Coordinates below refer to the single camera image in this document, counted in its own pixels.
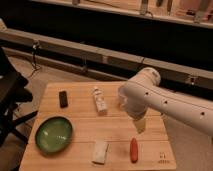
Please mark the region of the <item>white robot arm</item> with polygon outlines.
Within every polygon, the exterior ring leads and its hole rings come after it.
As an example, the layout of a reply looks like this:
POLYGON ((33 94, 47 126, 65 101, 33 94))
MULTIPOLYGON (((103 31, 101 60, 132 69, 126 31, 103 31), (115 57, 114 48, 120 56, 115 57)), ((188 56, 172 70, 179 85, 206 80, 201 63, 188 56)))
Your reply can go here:
POLYGON ((125 112, 139 121, 150 107, 213 137, 213 102, 165 90, 160 81, 156 69, 145 67, 121 85, 118 95, 125 112))

